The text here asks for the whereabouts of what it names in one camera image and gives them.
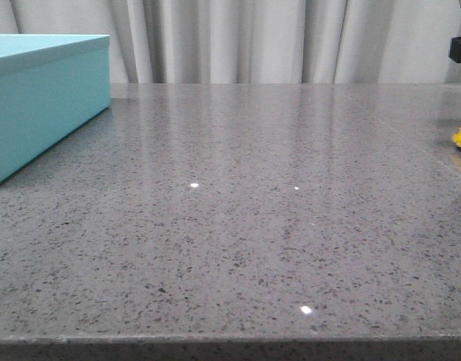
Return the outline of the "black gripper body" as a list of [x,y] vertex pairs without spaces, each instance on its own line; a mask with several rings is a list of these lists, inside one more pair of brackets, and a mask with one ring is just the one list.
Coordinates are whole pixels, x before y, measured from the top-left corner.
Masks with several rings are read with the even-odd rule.
[[451,39],[449,58],[455,63],[461,63],[461,36]]

